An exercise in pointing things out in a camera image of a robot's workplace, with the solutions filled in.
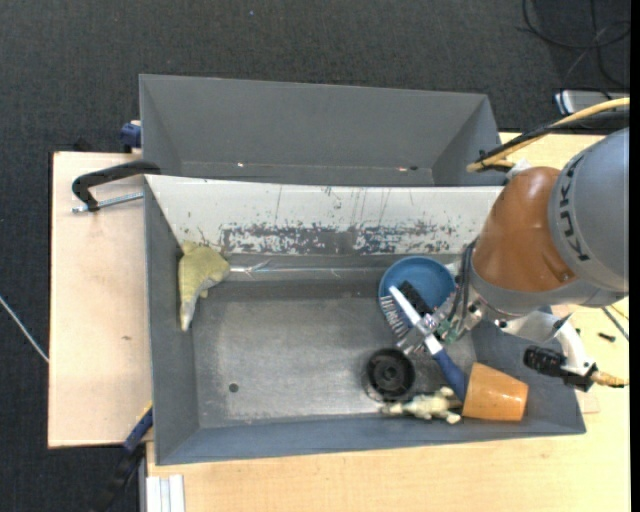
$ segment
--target wooden table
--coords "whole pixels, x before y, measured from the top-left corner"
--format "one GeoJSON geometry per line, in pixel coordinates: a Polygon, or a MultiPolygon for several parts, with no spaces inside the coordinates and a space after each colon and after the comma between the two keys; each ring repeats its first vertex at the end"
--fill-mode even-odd
{"type": "MultiPolygon", "coordinates": [[[[596,140],[548,136],[513,159],[562,167],[596,140]]],[[[79,204],[71,193],[76,176],[135,158],[54,155],[51,448],[121,443],[151,398],[142,203],[70,211],[79,204]]],[[[131,179],[96,195],[139,188],[131,179]]],[[[628,301],[619,307],[628,316],[628,301]]],[[[629,374],[629,345],[601,311],[578,308],[573,322],[601,369],[629,374]]],[[[147,470],[183,474],[192,512],[630,510],[628,388],[594,387],[589,396],[600,411],[585,414],[585,435],[162,467],[150,443],[147,470]]]]}

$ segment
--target black carpet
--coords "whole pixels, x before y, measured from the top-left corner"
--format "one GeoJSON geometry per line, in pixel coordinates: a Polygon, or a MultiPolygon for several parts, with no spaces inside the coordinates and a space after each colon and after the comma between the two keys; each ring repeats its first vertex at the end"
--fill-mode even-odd
{"type": "MultiPolygon", "coordinates": [[[[629,87],[631,0],[4,0],[0,294],[48,346],[49,152],[120,151],[139,73],[480,92],[501,130],[562,87],[629,87]]],[[[0,511],[82,511],[113,447],[47,450],[47,365],[0,308],[0,511]]],[[[114,511],[136,510],[129,489],[114,511]]]]}

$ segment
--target plastic cup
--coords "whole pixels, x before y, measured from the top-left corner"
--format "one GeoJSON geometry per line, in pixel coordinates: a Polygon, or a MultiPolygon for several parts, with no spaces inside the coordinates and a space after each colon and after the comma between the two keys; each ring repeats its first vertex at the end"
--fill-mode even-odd
{"type": "Polygon", "coordinates": [[[529,386],[486,366],[473,363],[462,416],[493,421],[520,421],[527,405],[529,386]]]}

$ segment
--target small figurine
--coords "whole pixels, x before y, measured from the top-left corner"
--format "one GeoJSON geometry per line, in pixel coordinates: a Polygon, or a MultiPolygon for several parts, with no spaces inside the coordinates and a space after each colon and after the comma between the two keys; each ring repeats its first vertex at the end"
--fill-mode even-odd
{"type": "Polygon", "coordinates": [[[198,297],[206,298],[209,288],[229,275],[230,267],[229,263],[210,247],[185,242],[182,252],[184,256],[178,264],[178,286],[180,325],[186,332],[193,319],[198,297]]]}
{"type": "Polygon", "coordinates": [[[396,402],[385,404],[380,412],[388,416],[400,416],[413,414],[417,418],[430,420],[432,417],[442,418],[450,425],[460,421],[460,415],[449,411],[450,408],[460,405],[451,388],[443,386],[438,391],[430,394],[416,395],[409,402],[396,402]]]}

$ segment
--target screw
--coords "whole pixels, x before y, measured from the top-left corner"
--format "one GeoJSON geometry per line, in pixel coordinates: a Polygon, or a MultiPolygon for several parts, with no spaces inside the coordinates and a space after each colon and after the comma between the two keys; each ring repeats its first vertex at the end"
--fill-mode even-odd
{"type": "Polygon", "coordinates": [[[601,338],[604,338],[607,341],[610,341],[611,343],[616,341],[616,337],[615,336],[611,336],[610,334],[605,334],[603,332],[599,332],[598,336],[600,336],[601,338]]]}

